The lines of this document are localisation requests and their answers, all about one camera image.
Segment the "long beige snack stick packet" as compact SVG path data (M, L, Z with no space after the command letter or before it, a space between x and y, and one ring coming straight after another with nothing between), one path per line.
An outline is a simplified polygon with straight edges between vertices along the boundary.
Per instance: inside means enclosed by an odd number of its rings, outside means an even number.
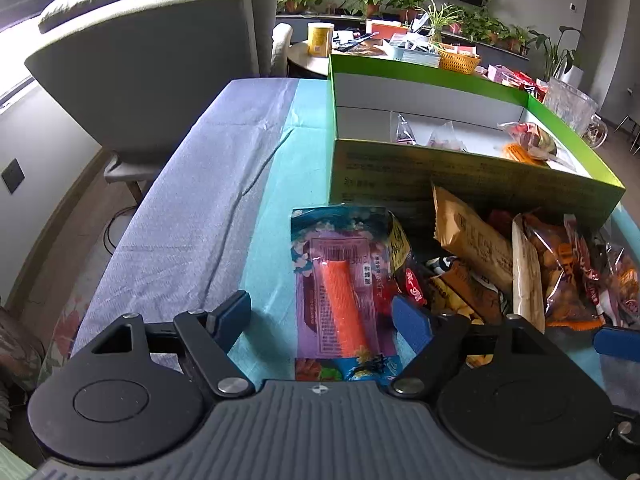
M544 333L546 317L538 252L525 234L520 214L512 221L512 249L513 313Z

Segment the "green cardboard box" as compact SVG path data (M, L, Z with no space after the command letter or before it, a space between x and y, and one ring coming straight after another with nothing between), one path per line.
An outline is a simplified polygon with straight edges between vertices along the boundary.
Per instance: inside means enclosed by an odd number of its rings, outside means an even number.
M330 61L334 202L426 204L433 185L488 209L546 208L592 228L624 196L614 172L574 131L522 90L385 58ZM556 145L544 166L514 162L505 122L532 122Z

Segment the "round white coffee table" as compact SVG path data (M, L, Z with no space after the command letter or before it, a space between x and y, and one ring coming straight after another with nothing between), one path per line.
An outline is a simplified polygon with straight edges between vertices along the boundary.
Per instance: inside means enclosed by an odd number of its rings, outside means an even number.
M296 42L288 48L288 74L297 78L326 79L329 59L310 55L306 41Z

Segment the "orange yellow biscuit packet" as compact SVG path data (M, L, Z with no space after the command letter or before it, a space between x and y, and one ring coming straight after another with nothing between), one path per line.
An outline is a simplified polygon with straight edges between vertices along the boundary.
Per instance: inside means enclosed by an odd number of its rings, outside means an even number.
M466 203L434 186L434 237L447 252L464 260L505 294L512 294L511 244Z

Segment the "orange clear nut bag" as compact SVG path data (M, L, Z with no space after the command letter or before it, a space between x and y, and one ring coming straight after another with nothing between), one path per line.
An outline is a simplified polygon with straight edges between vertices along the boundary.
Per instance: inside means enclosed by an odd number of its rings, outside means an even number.
M588 332L602 325L596 308L597 272L586 262L588 248L572 214L562 226L524 214L523 226L538 255L547 327Z

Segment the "blue patterned table cloth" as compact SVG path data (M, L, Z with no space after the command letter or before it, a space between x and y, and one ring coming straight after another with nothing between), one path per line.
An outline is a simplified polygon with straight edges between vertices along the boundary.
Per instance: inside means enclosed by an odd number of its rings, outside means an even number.
M338 377L297 353L290 218L329 196L329 87L233 81L171 156L119 241L75 339L123 314L168 322L243 289L252 320L232 358L255 382Z

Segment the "blue purple crab stick packet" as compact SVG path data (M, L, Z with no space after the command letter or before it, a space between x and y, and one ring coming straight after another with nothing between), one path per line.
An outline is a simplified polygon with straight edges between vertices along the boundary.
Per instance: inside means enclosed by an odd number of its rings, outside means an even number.
M400 372L390 318L391 227L381 207L292 211L297 380L387 385Z

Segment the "clear glass mug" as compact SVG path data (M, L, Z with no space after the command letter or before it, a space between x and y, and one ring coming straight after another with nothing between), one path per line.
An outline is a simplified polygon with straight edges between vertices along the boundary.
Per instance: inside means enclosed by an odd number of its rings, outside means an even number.
M562 80L549 80L544 106L562 119L593 150L600 148L608 137L608 126L597 114L597 102Z

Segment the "woven yellow basket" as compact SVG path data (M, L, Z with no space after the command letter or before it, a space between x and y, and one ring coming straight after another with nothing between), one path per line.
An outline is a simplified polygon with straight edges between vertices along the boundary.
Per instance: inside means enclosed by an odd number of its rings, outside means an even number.
M471 75L480 65L482 58L477 54L454 53L446 50L439 52L439 68L459 74Z

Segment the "clear bag brown snacks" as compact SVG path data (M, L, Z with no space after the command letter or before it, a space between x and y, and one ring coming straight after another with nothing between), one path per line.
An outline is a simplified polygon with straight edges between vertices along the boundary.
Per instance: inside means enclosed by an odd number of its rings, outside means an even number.
M548 131L534 122L503 122L498 128L507 133L512 143L506 147L509 155L517 160L545 162L554 159L558 149Z

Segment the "spider plant in vase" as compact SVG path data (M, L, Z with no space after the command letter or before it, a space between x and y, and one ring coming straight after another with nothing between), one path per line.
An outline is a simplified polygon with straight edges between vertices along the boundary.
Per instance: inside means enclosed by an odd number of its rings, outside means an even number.
M458 24L463 18L463 11L454 4L436 3L435 0L426 0L424 9L426 18L423 28L427 31L427 38L432 44L442 42L442 31L453 24Z

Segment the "peanut snack bag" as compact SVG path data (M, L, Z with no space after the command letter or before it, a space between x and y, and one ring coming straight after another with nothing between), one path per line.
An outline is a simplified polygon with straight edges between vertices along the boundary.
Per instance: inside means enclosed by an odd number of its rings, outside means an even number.
M500 325L509 307L504 293L456 257L427 261L425 295L434 314L454 312L475 325Z

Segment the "yellow canister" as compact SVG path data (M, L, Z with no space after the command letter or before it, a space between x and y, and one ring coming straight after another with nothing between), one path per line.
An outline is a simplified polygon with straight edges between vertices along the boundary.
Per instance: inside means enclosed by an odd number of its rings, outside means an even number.
M334 25L331 23L308 23L308 54L314 58L327 58L332 52L333 33Z

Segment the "blue tissue tray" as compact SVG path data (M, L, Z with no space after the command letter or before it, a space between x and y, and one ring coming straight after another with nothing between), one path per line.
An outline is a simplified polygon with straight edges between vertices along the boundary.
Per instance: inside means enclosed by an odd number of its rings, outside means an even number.
M381 48L395 61L439 68L439 52L428 41L416 44L407 35L395 34L390 39L383 39Z

